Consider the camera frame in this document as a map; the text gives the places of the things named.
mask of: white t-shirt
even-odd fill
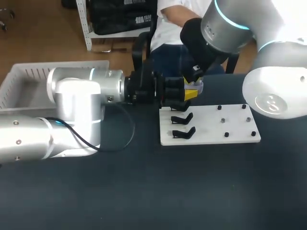
[[[209,8],[211,0],[158,0],[158,23],[157,29],[151,42],[151,50],[155,50],[163,44],[182,45],[180,40],[181,27],[169,22],[161,10],[181,5],[203,17]]]

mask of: person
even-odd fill
[[[181,77],[185,69],[195,63],[180,40],[184,24],[193,18],[202,18],[211,0],[158,0],[157,29],[151,42],[151,59],[155,71],[164,77]],[[224,74],[220,64],[213,64],[205,74]]]

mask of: white fixture plate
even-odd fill
[[[235,144],[260,142],[257,125],[255,123],[250,107],[242,109],[243,104],[209,106],[190,106],[186,112],[171,111],[170,107],[160,109],[160,138],[164,146],[172,145],[205,145],[205,144]],[[172,124],[171,116],[186,118],[193,113],[193,118],[188,125]],[[172,131],[178,130],[189,132],[195,127],[196,132],[189,140],[174,138]]]

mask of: black clamp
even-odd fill
[[[175,123],[175,124],[180,124],[180,125],[187,125],[188,123],[190,123],[192,118],[193,118],[193,113],[190,113],[185,119],[181,117],[177,117],[177,116],[172,116],[171,121],[172,121],[172,124]]]
[[[179,105],[179,104],[173,104],[171,105],[171,111],[177,110],[177,111],[181,111],[181,112],[185,112],[188,110],[188,108],[191,106],[191,101],[188,101],[185,105]]]
[[[181,131],[178,131],[178,130],[173,130],[173,136],[174,136],[174,138],[182,138],[182,139],[189,140],[194,135],[195,132],[196,132],[195,127],[192,127],[190,129],[190,131],[187,132],[187,133],[181,132]]]

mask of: metal bolt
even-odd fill
[[[107,98],[107,101],[108,101],[108,102],[112,102],[112,101],[113,101],[113,97],[108,97],[108,98]]]

